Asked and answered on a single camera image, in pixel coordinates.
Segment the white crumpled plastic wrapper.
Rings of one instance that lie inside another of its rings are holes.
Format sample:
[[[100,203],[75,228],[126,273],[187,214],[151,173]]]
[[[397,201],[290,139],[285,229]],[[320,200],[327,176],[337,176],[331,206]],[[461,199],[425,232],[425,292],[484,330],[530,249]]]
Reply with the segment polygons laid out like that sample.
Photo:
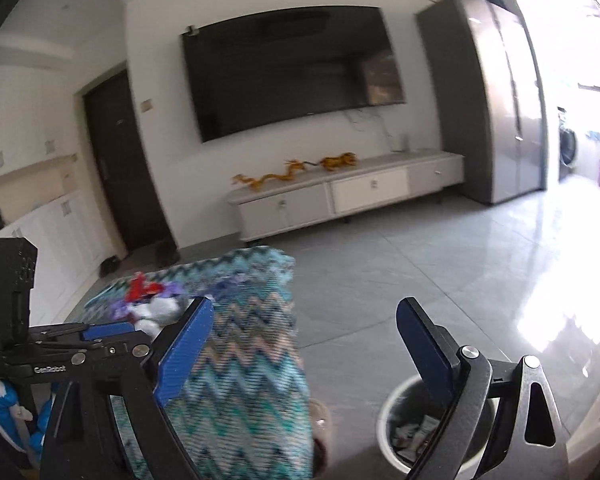
[[[156,339],[166,326],[181,317],[184,310],[175,297],[152,297],[148,302],[132,304],[129,319],[136,330]]]

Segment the washing machine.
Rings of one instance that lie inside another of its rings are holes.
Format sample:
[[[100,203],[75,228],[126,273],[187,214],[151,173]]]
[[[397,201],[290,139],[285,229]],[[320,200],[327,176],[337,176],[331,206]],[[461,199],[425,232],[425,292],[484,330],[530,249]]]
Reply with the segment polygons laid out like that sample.
[[[576,133],[570,128],[566,110],[558,107],[559,119],[559,180],[564,180],[577,163],[578,140]]]

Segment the zigzag patterned tablecloth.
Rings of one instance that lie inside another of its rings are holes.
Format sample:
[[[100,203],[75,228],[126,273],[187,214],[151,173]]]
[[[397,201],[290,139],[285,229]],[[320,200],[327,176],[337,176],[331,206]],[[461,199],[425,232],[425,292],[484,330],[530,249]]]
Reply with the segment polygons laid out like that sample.
[[[309,479],[310,389],[296,341],[294,258],[239,248],[148,273],[185,307],[214,307],[212,332],[166,414],[205,479]]]

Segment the red snack wrapper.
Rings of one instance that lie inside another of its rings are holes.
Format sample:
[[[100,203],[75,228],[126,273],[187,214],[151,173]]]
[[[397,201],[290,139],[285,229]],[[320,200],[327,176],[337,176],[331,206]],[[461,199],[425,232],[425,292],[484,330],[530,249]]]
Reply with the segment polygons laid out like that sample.
[[[166,286],[161,283],[149,281],[143,272],[137,272],[132,277],[129,284],[129,290],[124,296],[126,304],[141,304],[150,301],[155,296],[164,292]]]

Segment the white TV cabinet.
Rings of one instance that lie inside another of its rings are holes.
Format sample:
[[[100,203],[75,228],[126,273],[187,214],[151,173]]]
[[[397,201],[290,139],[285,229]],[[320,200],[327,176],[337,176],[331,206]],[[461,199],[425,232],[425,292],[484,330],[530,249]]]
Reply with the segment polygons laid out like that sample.
[[[227,201],[237,212],[240,239],[248,243],[414,200],[464,180],[463,156],[425,150],[362,159],[333,172],[303,171],[296,180],[268,182],[258,192],[240,188]]]

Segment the white wall cabinet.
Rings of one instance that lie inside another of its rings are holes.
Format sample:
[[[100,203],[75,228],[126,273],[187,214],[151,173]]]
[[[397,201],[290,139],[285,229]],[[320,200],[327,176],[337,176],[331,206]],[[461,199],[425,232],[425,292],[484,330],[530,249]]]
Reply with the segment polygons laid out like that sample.
[[[38,248],[33,323],[69,321],[122,252],[76,85],[54,70],[0,65],[0,237]]]

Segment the wall light switch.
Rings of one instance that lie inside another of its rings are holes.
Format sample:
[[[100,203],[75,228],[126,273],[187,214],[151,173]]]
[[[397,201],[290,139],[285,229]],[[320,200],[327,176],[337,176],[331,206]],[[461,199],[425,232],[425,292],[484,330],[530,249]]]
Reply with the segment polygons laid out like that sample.
[[[151,100],[146,100],[140,103],[140,110],[145,113],[148,112],[148,110],[152,109],[152,102]]]

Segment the golden tiger figurine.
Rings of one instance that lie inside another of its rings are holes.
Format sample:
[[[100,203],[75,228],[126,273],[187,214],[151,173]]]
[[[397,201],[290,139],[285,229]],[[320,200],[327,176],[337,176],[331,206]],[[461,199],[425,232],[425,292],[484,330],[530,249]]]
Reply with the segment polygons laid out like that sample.
[[[354,153],[347,152],[338,156],[324,157],[318,164],[326,171],[336,171],[342,168],[355,167],[358,164],[358,158]]]

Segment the purple snack wrapper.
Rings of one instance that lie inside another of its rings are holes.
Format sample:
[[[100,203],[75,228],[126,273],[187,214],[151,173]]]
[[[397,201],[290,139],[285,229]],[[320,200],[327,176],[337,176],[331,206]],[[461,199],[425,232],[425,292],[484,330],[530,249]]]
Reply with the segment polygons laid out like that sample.
[[[166,289],[162,294],[156,297],[175,297],[177,300],[184,294],[184,289],[181,288],[179,284],[174,282],[163,284],[166,286]],[[129,307],[132,304],[126,304],[124,302],[124,297],[122,299],[116,300],[109,309],[109,318],[111,321],[117,320],[129,320]]]

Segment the wall mounted black television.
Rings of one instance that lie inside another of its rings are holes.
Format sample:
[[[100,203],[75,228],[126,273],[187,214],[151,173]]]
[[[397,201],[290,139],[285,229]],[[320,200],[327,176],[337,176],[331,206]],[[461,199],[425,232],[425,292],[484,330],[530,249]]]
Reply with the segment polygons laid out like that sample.
[[[204,142],[406,101],[376,6],[302,6],[188,26],[181,46]]]

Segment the dark brown entrance door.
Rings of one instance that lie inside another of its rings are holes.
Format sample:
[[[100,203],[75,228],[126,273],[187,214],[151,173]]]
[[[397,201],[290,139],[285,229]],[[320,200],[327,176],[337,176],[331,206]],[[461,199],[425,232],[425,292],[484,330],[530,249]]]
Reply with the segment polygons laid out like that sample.
[[[83,105],[99,179],[125,248],[172,243],[138,133],[128,72],[87,91]]]

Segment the golden dragon figurine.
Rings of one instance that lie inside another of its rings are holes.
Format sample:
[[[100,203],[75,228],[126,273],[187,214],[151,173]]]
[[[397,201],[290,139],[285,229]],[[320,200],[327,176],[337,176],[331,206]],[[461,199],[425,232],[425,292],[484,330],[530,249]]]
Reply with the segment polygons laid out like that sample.
[[[262,177],[254,178],[248,177],[244,174],[236,174],[232,177],[232,185],[242,184],[247,188],[250,188],[252,192],[258,192],[263,185],[268,181],[276,182],[292,182],[296,178],[296,174],[299,172],[305,172],[308,167],[311,166],[310,162],[302,162],[298,159],[287,160],[286,169],[282,174],[264,174]]]

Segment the grey steel refrigerator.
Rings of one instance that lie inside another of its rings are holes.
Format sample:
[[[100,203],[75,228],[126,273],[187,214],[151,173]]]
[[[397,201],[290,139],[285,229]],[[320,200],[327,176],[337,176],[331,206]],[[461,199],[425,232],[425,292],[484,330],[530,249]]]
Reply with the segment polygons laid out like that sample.
[[[488,0],[440,0],[416,15],[442,146],[464,158],[464,194],[495,205],[543,183],[543,110],[516,14]]]

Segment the white round trash bin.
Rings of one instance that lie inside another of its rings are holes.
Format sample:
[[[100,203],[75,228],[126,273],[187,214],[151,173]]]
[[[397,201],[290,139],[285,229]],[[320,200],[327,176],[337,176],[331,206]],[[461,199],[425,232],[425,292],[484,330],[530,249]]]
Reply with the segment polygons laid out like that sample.
[[[471,479],[477,472],[497,408],[498,401],[486,402],[457,479]],[[377,441],[389,464],[402,474],[410,472],[444,413],[445,406],[430,396],[418,375],[396,387],[382,406],[376,424]]]

